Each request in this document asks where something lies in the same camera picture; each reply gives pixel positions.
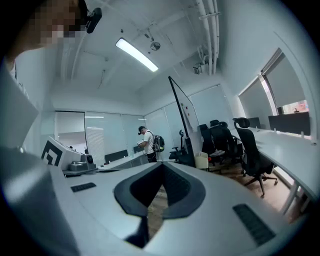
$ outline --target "floor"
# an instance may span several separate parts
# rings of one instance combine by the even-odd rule
[[[243,177],[243,175],[241,174],[242,168],[239,163],[230,165],[229,162],[226,162],[223,165],[217,164],[216,166],[210,166],[210,171],[214,171],[216,169],[221,169],[221,175],[233,179],[240,184],[245,184],[252,179],[252,177],[248,175]],[[268,174],[267,176],[276,177],[273,173]],[[274,184],[274,180],[266,180],[263,182],[265,192],[264,198],[261,198],[262,190],[258,181],[255,181],[254,183],[248,185],[247,188],[251,190],[257,197],[261,198],[261,200],[264,200],[265,202],[270,204],[275,210],[280,211],[289,195],[290,190],[279,179],[277,185]],[[295,198],[285,215],[289,223],[294,222],[301,215],[301,206],[301,200]],[[148,208],[148,229],[150,239],[160,229],[163,223],[162,213],[167,207],[168,203],[166,190],[163,186],[161,186],[157,195]]]

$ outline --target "white shirt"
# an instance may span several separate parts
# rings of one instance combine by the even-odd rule
[[[144,147],[144,151],[147,154],[152,154],[153,152],[155,152],[152,147],[154,145],[154,136],[152,131],[150,130],[146,130],[145,134],[144,134],[144,138],[143,138],[144,142],[148,142],[147,145]]]

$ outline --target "bag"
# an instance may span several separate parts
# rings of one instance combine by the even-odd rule
[[[160,135],[154,135],[151,131],[147,131],[152,134],[153,137],[153,146],[152,149],[155,152],[162,152],[165,150],[165,140]]]

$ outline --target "headset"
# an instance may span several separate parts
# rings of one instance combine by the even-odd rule
[[[101,8],[97,7],[92,12],[88,10],[88,15],[85,18],[85,21],[86,21],[85,28],[88,34],[91,34],[95,30],[101,17],[102,17]]]

